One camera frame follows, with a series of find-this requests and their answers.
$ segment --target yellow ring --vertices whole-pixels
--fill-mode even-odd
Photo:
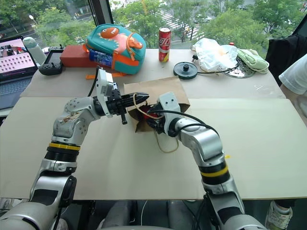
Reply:
[[[225,174],[227,171],[228,171],[228,166],[226,165],[226,167],[223,168],[223,169],[220,170],[220,171],[211,172],[211,173],[204,173],[204,172],[201,172],[201,175],[206,176],[206,177],[216,177],[216,176],[221,176],[221,175]]]
[[[50,143],[49,146],[55,147],[55,148],[66,149],[66,150],[80,150],[79,146],[62,145],[62,144],[56,144],[56,143]]]

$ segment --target laptop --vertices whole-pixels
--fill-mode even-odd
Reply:
[[[0,40],[0,109],[16,104],[36,70],[22,36]]]

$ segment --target brown paper bag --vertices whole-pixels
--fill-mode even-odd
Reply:
[[[147,102],[149,105],[156,104],[158,97],[166,92],[173,92],[177,98],[180,105],[181,112],[185,112],[189,106],[189,100],[186,92],[182,88],[181,82],[178,77],[162,78],[158,80],[142,81],[132,84],[124,84],[125,94],[132,92],[145,92],[149,94]],[[132,117],[133,126],[135,127],[135,132],[148,132],[153,129],[149,127],[145,120],[139,120],[140,112],[131,106],[127,108],[129,115]]]

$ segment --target robotic arm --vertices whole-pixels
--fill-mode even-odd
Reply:
[[[50,229],[61,209],[72,202],[77,179],[71,174],[77,169],[77,156],[90,123],[105,115],[121,115],[122,123],[127,123],[126,107],[134,105],[133,93],[121,95],[112,76],[103,69],[98,69],[96,75],[97,97],[74,98],[66,103],[54,122],[51,143],[31,188],[30,201],[0,217],[1,230]],[[136,103],[148,97],[138,92]]]
[[[158,133],[176,137],[188,147],[201,173],[212,222],[221,230],[265,230],[253,217],[246,215],[244,205],[229,173],[218,133],[199,121],[184,118],[172,92],[161,95],[158,104],[148,113],[164,116],[161,120],[148,119]]]

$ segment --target crosswalk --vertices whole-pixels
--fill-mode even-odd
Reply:
[[[126,0],[126,4],[131,4],[131,3],[134,3],[136,1],[140,1],[140,0]],[[177,30],[177,29],[180,29],[181,28],[181,23],[179,21],[179,19],[176,19],[174,20],[174,17],[163,11],[163,10],[159,10],[157,13],[155,13],[155,16],[157,17],[160,17],[161,20],[171,28],[171,30]],[[186,36],[187,38],[191,38],[191,33],[192,33],[192,26],[188,25],[186,27]],[[205,35],[203,33],[200,33],[199,32],[199,29],[198,28],[194,28],[193,29],[193,34],[192,34],[192,39],[201,39],[203,38]]]

